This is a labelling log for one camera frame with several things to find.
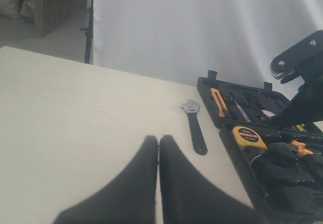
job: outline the tape measure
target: tape measure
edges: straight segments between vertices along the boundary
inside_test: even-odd
[[[237,126],[233,128],[232,133],[242,151],[247,146],[258,147],[262,153],[267,151],[266,144],[254,130],[247,127]]]

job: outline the screwdriver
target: screwdriver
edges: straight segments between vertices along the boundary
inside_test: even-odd
[[[240,113],[243,115],[243,117],[246,119],[248,123],[252,123],[251,119],[248,117],[247,113],[244,111],[244,109],[236,102],[236,100],[231,96],[232,101],[236,104],[237,108],[239,109]]]

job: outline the black wrench handle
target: black wrench handle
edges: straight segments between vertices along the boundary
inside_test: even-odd
[[[200,124],[197,120],[197,113],[188,113],[187,117],[191,131],[193,148],[197,154],[206,155],[207,147],[202,135]]]

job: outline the white backdrop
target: white backdrop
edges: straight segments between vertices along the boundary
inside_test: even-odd
[[[94,64],[195,85],[219,79],[292,96],[268,65],[323,29],[323,0],[94,0]]]

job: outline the screw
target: screw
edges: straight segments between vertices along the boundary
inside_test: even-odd
[[[315,40],[310,41],[310,42],[309,42],[309,45],[310,45],[310,46],[315,46],[315,45],[316,45],[316,41],[315,41]]]

